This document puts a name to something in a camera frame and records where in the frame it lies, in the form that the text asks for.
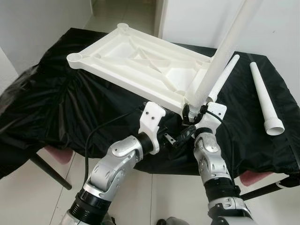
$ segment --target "white pipe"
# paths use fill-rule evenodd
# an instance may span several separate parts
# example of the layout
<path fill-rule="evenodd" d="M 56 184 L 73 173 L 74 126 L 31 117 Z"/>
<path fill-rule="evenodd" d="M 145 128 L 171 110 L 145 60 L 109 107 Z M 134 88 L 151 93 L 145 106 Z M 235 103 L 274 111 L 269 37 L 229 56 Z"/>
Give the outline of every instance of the white pipe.
<path fill-rule="evenodd" d="M 240 11 L 233 21 L 225 39 L 214 55 L 211 65 L 195 94 L 187 97 L 189 100 L 191 118 L 194 117 L 193 114 L 198 114 L 201 106 L 205 103 L 207 96 L 231 58 L 242 31 L 246 28 L 247 24 L 258 10 L 260 3 L 261 0 L 245 0 L 241 6 Z"/>
<path fill-rule="evenodd" d="M 218 94 L 220 90 L 222 89 L 224 83 L 226 82 L 227 78 L 229 77 L 231 71 L 233 70 L 235 64 L 238 62 L 240 56 L 235 55 L 233 58 L 230 60 L 230 62 L 227 64 L 225 69 L 223 70 L 221 76 L 215 83 L 214 87 L 212 88 L 210 94 L 208 95 L 207 102 L 215 102 L 217 100 Z"/>
<path fill-rule="evenodd" d="M 257 64 L 255 62 L 250 63 L 250 68 L 256 87 L 259 102 L 261 104 L 262 113 L 264 117 L 264 128 L 268 135 L 279 135 L 285 130 L 283 123 L 278 119 L 275 112 L 272 101 L 269 97 L 266 86 L 263 83 L 261 73 L 258 70 Z"/>

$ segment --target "chair leg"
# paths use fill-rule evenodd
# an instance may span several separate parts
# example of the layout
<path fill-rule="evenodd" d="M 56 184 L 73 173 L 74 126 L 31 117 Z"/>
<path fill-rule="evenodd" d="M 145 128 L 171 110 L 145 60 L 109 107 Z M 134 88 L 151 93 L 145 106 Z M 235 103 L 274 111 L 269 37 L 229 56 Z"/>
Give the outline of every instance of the chair leg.
<path fill-rule="evenodd" d="M 240 196 L 241 199 L 248 200 L 248 199 L 252 199 L 255 197 L 259 197 L 274 191 L 278 191 L 281 190 L 283 188 L 292 188 L 292 187 L 296 187 L 300 185 L 300 174 L 293 174 L 290 175 L 289 177 L 280 180 L 278 182 L 275 182 L 273 184 L 264 186 L 262 188 L 259 188 L 257 190 L 254 191 L 250 191 L 248 193 L 245 193 L 243 195 Z"/>
<path fill-rule="evenodd" d="M 44 170 L 48 175 L 54 178 L 67 190 L 71 190 L 72 185 L 70 185 L 62 176 L 60 176 L 49 164 L 47 164 L 38 154 L 33 155 L 30 160 Z"/>

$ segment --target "white floor tile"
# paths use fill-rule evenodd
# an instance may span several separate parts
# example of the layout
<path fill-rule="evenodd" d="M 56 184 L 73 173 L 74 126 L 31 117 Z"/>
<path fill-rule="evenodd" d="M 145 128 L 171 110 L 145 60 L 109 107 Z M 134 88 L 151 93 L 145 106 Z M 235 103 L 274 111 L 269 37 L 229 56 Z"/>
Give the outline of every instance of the white floor tile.
<path fill-rule="evenodd" d="M 120 18 L 93 16 L 85 26 L 85 29 L 109 33 L 116 29 L 117 24 L 121 22 L 122 19 Z"/>
<path fill-rule="evenodd" d="M 199 176 L 153 175 L 151 224 L 177 217 L 190 225 L 209 225 L 208 200 Z"/>
<path fill-rule="evenodd" d="M 153 0 L 98 0 L 94 14 L 85 26 L 87 30 L 111 32 L 118 23 L 153 35 L 155 4 Z"/>
<path fill-rule="evenodd" d="M 149 4 L 129 4 L 123 17 L 125 20 L 135 20 L 144 23 L 154 23 L 155 8 Z"/>
<path fill-rule="evenodd" d="M 109 213 L 118 225 L 150 223 L 152 175 L 133 170 L 121 185 Z"/>
<path fill-rule="evenodd" d="M 282 180 L 285 177 L 287 177 L 287 175 L 274 173 L 249 187 L 243 186 L 239 179 L 236 180 L 236 184 L 239 185 L 239 187 L 242 190 L 241 193 L 243 194 Z M 299 224 L 299 187 L 279 190 L 273 193 L 269 193 L 267 195 L 247 200 L 245 201 L 245 203 L 250 209 L 254 220 L 259 225 Z"/>
<path fill-rule="evenodd" d="M 99 159 L 90 159 L 90 171 Z M 57 225 L 70 208 L 75 195 L 81 189 L 84 178 L 84 158 L 76 154 L 68 179 L 72 190 L 63 189 L 51 225 Z M 151 175 L 139 171 L 129 174 L 121 185 L 109 213 L 120 225 L 140 225 L 150 221 Z"/>
<path fill-rule="evenodd" d="M 114 17 L 122 19 L 126 13 L 128 1 L 113 0 L 113 1 L 97 1 L 94 6 L 94 14 L 97 16 Z"/>
<path fill-rule="evenodd" d="M 127 23 L 131 28 L 153 35 L 154 27 L 152 23 L 145 23 L 139 20 L 126 20 L 123 19 L 122 23 Z"/>
<path fill-rule="evenodd" d="M 98 158 L 89 158 L 89 172 L 92 171 L 98 161 Z M 63 188 L 50 225 L 58 225 L 61 222 L 66 211 L 70 209 L 73 201 L 75 200 L 76 194 L 82 188 L 83 179 L 84 157 L 76 154 L 67 177 L 67 180 L 72 184 L 72 189 L 66 190 Z"/>
<path fill-rule="evenodd" d="M 41 156 L 62 177 L 71 162 L 61 165 L 45 150 Z M 3 225 L 49 225 L 62 186 L 33 162 L 0 180 L 0 218 Z"/>

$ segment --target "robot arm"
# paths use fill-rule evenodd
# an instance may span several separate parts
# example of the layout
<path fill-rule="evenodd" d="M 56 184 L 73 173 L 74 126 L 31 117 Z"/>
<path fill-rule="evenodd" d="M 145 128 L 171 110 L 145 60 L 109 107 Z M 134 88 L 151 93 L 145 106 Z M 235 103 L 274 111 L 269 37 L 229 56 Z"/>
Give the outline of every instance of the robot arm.
<path fill-rule="evenodd" d="M 222 119 L 226 107 L 208 103 L 207 111 Z M 129 136 L 112 144 L 107 155 L 94 167 L 81 191 L 60 225 L 99 225 L 118 191 L 124 177 L 149 153 L 159 151 L 158 124 L 165 111 L 153 102 L 147 103 L 141 116 L 141 128 L 136 136 Z M 232 182 L 215 132 L 220 122 L 205 113 L 196 127 L 194 156 L 209 200 L 212 225 L 255 225 L 240 190 Z"/>
<path fill-rule="evenodd" d="M 222 119 L 226 107 L 217 103 L 208 103 L 207 111 Z M 220 121 L 206 113 L 196 124 L 194 156 L 198 162 L 199 173 L 209 200 L 208 215 L 212 225 L 255 225 L 244 201 L 240 198 L 240 189 L 235 186 L 227 166 L 221 157 L 221 149 L 214 133 Z"/>
<path fill-rule="evenodd" d="M 139 134 L 113 143 L 96 164 L 60 225 L 99 225 L 124 177 L 149 153 L 159 152 L 158 124 L 165 110 L 148 102 L 140 118 Z"/>

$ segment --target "black cloth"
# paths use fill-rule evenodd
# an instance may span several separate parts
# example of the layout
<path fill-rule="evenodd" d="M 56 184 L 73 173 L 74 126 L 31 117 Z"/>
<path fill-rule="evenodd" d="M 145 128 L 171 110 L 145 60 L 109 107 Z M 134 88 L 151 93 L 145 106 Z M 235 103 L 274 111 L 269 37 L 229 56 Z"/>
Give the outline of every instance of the black cloth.
<path fill-rule="evenodd" d="M 25 71 L 0 97 L 0 178 L 25 163 L 45 145 L 70 147 L 84 155 L 89 133 L 147 100 L 84 70 L 71 69 L 66 60 L 91 45 L 105 33 L 70 29 Z M 215 49 L 181 45 L 212 56 Z M 300 157 L 300 110 L 284 80 L 266 56 L 238 52 L 240 60 L 223 86 L 217 102 L 227 106 L 224 122 L 233 137 L 234 176 L 254 172 L 297 173 Z M 249 64 L 256 61 L 285 132 L 265 133 L 263 114 Z M 115 141 L 136 135 L 141 112 L 109 124 L 92 138 L 89 157 L 101 158 Z M 162 123 L 172 137 L 184 128 L 173 115 Z M 217 142 L 232 166 L 231 142 L 223 125 Z M 193 141 L 174 149 L 162 139 L 160 152 L 148 155 L 136 169 L 149 173 L 198 174 Z"/>

